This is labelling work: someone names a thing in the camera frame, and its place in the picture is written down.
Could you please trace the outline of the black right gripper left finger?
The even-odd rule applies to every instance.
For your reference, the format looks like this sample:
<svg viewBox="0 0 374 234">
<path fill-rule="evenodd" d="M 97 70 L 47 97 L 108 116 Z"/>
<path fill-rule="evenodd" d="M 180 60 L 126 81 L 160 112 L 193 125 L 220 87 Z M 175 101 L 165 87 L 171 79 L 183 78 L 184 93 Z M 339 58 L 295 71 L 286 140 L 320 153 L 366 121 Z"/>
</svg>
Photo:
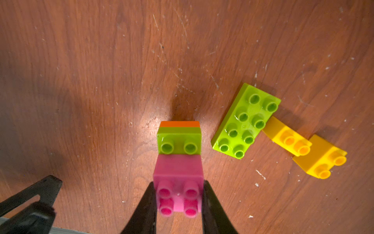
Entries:
<svg viewBox="0 0 374 234">
<path fill-rule="evenodd" d="M 156 234 L 157 202 L 154 183 L 147 187 L 143 197 L 122 234 Z"/>
</svg>

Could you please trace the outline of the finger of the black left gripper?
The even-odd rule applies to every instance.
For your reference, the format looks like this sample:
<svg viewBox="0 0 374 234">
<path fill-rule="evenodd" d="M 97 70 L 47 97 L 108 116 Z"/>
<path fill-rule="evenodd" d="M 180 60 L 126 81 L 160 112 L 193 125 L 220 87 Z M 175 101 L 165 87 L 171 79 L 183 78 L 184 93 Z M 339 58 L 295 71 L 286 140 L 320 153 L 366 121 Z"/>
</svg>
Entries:
<svg viewBox="0 0 374 234">
<path fill-rule="evenodd" d="M 56 213 L 53 207 L 34 202 L 1 225 L 1 234 L 48 234 Z"/>
<path fill-rule="evenodd" d="M 40 196 L 39 202 L 53 207 L 62 184 L 62 180 L 53 175 L 41 179 L 1 202 L 1 216 L 4 216 L 35 196 Z"/>
</svg>

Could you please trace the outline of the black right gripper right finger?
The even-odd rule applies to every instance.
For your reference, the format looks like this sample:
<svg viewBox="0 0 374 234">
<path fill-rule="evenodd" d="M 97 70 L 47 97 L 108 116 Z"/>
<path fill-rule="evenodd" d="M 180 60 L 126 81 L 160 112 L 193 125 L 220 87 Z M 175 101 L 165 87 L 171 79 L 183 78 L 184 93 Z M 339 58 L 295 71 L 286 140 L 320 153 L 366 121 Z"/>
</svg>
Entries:
<svg viewBox="0 0 374 234">
<path fill-rule="evenodd" d="M 202 226 L 204 234 L 238 234 L 207 180 L 202 196 Z"/>
</svg>

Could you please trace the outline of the pink 2x2 lego brick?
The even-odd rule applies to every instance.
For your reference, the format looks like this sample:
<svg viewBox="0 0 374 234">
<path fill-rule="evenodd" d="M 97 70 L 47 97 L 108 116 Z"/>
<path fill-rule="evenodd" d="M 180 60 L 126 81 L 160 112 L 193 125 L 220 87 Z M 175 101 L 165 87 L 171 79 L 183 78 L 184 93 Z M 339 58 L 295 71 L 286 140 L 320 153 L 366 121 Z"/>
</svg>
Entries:
<svg viewBox="0 0 374 234">
<path fill-rule="evenodd" d="M 200 155 L 159 154 L 153 183 L 161 215 L 181 212 L 194 218 L 201 212 L 204 173 Z"/>
</svg>

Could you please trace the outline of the green 2x4 lego brick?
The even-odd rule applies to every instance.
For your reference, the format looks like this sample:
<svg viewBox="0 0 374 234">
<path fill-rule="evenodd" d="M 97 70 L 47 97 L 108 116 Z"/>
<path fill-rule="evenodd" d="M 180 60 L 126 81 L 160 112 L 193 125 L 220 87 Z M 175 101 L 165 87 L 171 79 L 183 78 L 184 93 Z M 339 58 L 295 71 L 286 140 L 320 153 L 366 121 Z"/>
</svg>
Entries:
<svg viewBox="0 0 374 234">
<path fill-rule="evenodd" d="M 211 140 L 212 148 L 242 159 L 280 103 L 279 98 L 244 83 Z"/>
<path fill-rule="evenodd" d="M 200 155 L 200 127 L 160 127 L 157 132 L 158 154 Z"/>
</svg>

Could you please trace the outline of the orange 2x4 lego brick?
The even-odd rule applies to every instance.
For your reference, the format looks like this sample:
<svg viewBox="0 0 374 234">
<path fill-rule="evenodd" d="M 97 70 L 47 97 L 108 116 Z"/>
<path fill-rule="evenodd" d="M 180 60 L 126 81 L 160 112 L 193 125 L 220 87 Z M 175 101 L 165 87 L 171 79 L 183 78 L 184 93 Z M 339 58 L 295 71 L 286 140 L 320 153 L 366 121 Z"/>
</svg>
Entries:
<svg viewBox="0 0 374 234">
<path fill-rule="evenodd" d="M 160 127 L 198 127 L 200 123 L 198 121 L 162 121 Z"/>
</svg>

